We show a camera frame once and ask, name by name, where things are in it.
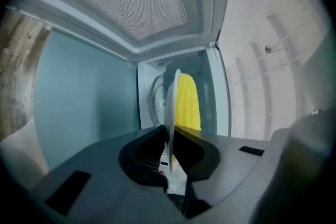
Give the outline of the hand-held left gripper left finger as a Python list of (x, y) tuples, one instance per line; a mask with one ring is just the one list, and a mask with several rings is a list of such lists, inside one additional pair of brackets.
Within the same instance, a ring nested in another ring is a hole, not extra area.
[(167, 178), (159, 173), (165, 150), (165, 128), (158, 126), (126, 144), (119, 153), (124, 173), (142, 186), (168, 187)]

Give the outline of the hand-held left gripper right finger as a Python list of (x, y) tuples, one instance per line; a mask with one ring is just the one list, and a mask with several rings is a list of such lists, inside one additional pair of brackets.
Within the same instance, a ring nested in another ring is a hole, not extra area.
[(212, 137), (202, 131), (176, 126), (174, 128), (173, 155), (176, 157), (188, 180), (207, 180), (221, 161), (219, 149)]

